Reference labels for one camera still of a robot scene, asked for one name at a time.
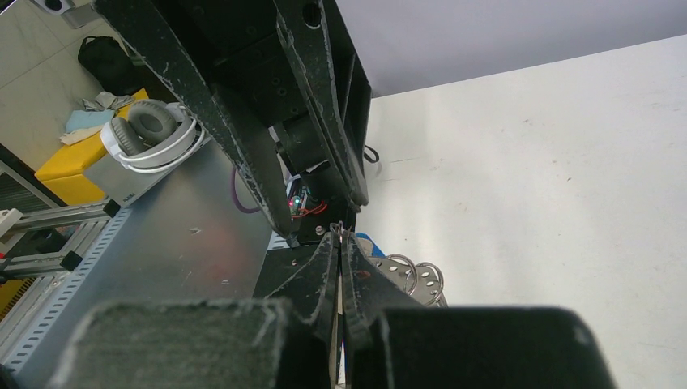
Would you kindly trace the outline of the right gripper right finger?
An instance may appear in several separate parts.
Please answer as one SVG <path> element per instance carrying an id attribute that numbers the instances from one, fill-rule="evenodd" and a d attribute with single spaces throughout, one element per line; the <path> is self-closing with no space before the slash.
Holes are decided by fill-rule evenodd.
<path id="1" fill-rule="evenodd" d="M 341 237 L 349 388 L 613 388 L 591 329 L 554 306 L 428 307 Z"/>

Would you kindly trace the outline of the blue tag key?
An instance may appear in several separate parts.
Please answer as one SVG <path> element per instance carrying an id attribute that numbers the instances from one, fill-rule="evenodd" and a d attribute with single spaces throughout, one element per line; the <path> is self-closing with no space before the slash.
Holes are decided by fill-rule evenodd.
<path id="1" fill-rule="evenodd" d="M 374 258 L 384 258 L 386 256 L 369 235 L 357 233 L 356 237 L 367 256 Z"/>

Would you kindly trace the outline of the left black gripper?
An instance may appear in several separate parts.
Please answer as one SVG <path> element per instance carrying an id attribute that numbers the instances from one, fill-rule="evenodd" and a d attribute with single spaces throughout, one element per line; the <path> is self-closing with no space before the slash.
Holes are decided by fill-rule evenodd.
<path id="1" fill-rule="evenodd" d="M 273 230 L 292 233 L 282 168 L 368 204 L 371 88 L 334 1 L 96 1 L 218 143 Z"/>

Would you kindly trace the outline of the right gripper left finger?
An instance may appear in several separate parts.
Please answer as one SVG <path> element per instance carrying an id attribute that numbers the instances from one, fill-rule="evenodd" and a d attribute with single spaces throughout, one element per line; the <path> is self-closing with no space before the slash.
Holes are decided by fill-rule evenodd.
<path id="1" fill-rule="evenodd" d="M 332 388 L 339 241 L 267 297 L 118 302 L 76 328 L 51 388 Z"/>

